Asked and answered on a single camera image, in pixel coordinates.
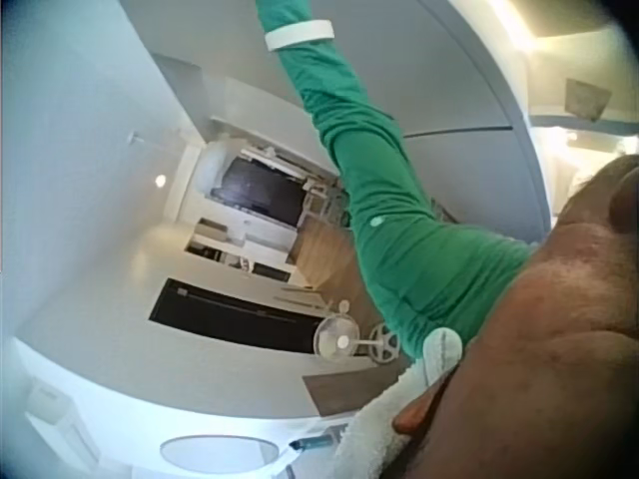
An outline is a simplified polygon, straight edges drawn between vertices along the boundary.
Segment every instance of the air conditioner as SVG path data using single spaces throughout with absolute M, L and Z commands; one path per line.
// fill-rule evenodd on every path
M 25 415 L 64 462 L 85 472 L 96 470 L 100 450 L 87 431 L 73 399 L 35 380 Z

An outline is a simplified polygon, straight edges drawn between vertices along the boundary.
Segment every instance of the button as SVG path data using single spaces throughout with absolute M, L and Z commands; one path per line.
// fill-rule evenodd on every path
M 373 228 L 377 228 L 379 225 L 381 225 L 383 223 L 383 217 L 375 217 L 372 220 L 370 220 L 370 225 Z

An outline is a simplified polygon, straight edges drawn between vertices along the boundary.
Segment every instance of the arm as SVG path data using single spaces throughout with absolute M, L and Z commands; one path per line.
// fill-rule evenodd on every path
M 267 32 L 312 18 L 306 0 L 258 0 L 258 10 Z M 435 219 L 399 128 L 369 103 L 331 41 L 278 53 L 341 172 L 362 276 L 389 327 L 414 357 L 441 325 L 471 339 L 528 247 Z

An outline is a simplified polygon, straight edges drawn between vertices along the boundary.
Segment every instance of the white towel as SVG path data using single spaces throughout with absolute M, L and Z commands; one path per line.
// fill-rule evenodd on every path
M 424 341 L 423 357 L 397 382 L 352 419 L 337 448 L 326 479 L 377 479 L 408 443 L 392 429 L 392 419 L 426 387 L 461 359 L 459 335 L 449 328 L 433 331 Z

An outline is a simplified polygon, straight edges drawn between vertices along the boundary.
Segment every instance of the white cuff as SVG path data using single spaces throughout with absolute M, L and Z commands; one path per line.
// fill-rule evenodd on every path
M 298 43 L 332 38 L 335 38 L 335 34 L 332 30 L 332 23 L 329 20 L 308 20 L 307 22 L 292 23 L 265 35 L 267 48 L 270 52 Z

